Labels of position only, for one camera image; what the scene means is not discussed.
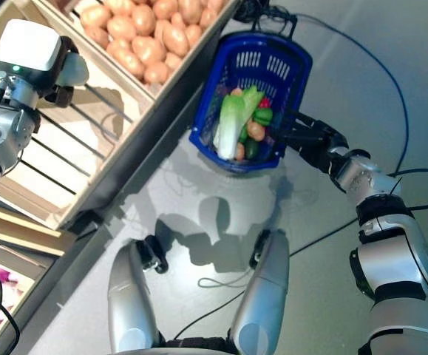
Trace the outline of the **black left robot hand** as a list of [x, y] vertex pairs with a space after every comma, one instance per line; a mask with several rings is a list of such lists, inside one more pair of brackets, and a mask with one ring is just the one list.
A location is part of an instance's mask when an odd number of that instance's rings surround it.
[[40, 98], [57, 107], [67, 107], [72, 100], [74, 87], [87, 80], [87, 69], [73, 40], [65, 35], [60, 40], [61, 47], [54, 64], [38, 80], [41, 87], [37, 89], [37, 93]]

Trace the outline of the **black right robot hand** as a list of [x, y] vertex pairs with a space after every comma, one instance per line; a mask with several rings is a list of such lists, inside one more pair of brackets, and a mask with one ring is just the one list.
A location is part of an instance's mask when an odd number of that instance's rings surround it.
[[349, 149], [342, 133], [323, 121], [292, 109], [282, 116], [282, 122], [273, 136], [297, 151], [309, 165], [326, 174], [330, 174], [333, 164], [339, 160], [340, 154], [333, 150]]

